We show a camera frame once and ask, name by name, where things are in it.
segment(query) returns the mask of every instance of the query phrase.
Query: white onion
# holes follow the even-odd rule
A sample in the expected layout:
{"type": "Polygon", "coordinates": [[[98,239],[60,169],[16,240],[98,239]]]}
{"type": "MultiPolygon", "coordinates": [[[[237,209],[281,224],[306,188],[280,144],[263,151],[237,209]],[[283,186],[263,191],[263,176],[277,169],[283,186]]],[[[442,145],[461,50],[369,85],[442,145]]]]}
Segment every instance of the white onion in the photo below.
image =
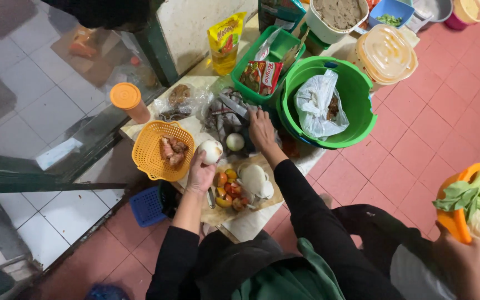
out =
{"type": "Polygon", "coordinates": [[[227,148],[231,151],[240,151],[244,147],[244,137],[240,133],[231,133],[226,140],[227,148]]]}
{"type": "Polygon", "coordinates": [[[206,156],[203,160],[204,164],[215,164],[223,153],[221,143],[217,140],[211,139],[202,142],[199,147],[197,147],[197,154],[201,153],[203,150],[206,151],[206,156]]]}

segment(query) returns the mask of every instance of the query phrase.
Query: brown powder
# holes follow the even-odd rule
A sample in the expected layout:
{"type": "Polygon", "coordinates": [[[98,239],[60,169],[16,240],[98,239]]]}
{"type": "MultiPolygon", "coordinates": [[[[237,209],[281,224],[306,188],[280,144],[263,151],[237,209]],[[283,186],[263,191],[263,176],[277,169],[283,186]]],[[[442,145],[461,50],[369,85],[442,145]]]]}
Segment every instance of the brown powder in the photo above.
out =
{"type": "Polygon", "coordinates": [[[350,29],[364,16],[358,0],[314,0],[322,20],[340,30],[350,29]]]}

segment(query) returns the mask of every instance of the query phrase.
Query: white plastic container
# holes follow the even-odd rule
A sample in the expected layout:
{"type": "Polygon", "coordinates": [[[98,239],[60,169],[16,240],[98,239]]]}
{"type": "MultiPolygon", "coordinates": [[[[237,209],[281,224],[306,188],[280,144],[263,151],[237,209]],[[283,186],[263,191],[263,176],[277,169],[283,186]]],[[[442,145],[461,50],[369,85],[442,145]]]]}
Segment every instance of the white plastic container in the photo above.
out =
{"type": "Polygon", "coordinates": [[[380,24],[361,36],[347,61],[373,83],[372,91],[408,78],[418,66],[416,52],[394,27],[380,24]]]}
{"type": "Polygon", "coordinates": [[[309,25],[310,30],[324,43],[327,44],[336,44],[340,42],[346,35],[351,31],[355,30],[361,23],[368,19],[368,14],[370,12],[368,8],[368,3],[366,0],[358,0],[358,5],[361,8],[361,11],[364,12],[364,17],[353,27],[346,30],[340,30],[336,27],[333,27],[322,20],[320,14],[314,8],[314,0],[310,1],[309,9],[305,14],[305,22],[309,25]]]}

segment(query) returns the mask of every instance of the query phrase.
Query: cardboard box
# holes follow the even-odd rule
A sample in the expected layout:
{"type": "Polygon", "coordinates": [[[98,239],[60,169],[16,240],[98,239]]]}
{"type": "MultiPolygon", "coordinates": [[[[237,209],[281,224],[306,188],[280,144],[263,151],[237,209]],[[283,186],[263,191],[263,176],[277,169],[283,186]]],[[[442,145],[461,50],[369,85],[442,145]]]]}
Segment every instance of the cardboard box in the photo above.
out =
{"type": "Polygon", "coordinates": [[[71,55],[68,48],[77,28],[78,26],[64,34],[51,45],[51,49],[88,82],[100,88],[105,84],[114,67],[128,64],[133,54],[122,42],[121,35],[114,31],[99,29],[97,31],[98,53],[96,56],[87,59],[71,55]]]}

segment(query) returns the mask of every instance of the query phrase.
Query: green vegetable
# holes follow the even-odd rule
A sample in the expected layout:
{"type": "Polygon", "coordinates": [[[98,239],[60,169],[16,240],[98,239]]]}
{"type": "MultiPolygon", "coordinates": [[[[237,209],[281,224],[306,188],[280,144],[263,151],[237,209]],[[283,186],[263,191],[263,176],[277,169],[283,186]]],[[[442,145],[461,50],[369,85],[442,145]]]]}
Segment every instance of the green vegetable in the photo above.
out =
{"type": "Polygon", "coordinates": [[[383,22],[384,24],[394,26],[394,27],[398,27],[399,25],[401,25],[401,21],[403,20],[402,17],[396,18],[396,17],[394,17],[390,14],[387,14],[387,13],[385,13],[384,15],[382,15],[380,17],[376,17],[376,19],[383,22]]]}
{"type": "Polygon", "coordinates": [[[477,209],[480,209],[480,171],[475,175],[475,179],[468,183],[466,181],[456,181],[444,189],[445,198],[437,199],[432,204],[444,211],[454,211],[464,208],[466,220],[477,209]]]}

